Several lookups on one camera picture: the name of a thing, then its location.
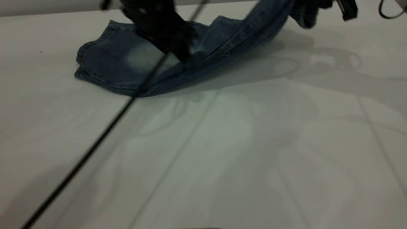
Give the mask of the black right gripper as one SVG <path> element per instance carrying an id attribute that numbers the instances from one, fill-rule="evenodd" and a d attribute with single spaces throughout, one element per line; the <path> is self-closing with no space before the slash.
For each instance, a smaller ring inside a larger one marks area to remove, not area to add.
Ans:
<path id="1" fill-rule="evenodd" d="M 342 19 L 348 21 L 356 19 L 358 16 L 358 6 L 355 0 L 336 0 L 342 12 Z M 314 4 L 317 8 L 328 9 L 333 5 L 333 0 L 315 0 Z"/>

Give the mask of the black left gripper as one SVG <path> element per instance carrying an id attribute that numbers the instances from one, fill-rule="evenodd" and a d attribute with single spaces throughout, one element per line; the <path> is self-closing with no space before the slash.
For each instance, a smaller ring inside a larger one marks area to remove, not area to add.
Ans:
<path id="1" fill-rule="evenodd" d="M 173 0 L 121 0 L 122 12 L 136 26 L 137 32 L 153 39 L 164 54 L 179 61 L 191 56 L 190 47 L 197 38 L 191 23 L 176 12 Z"/>

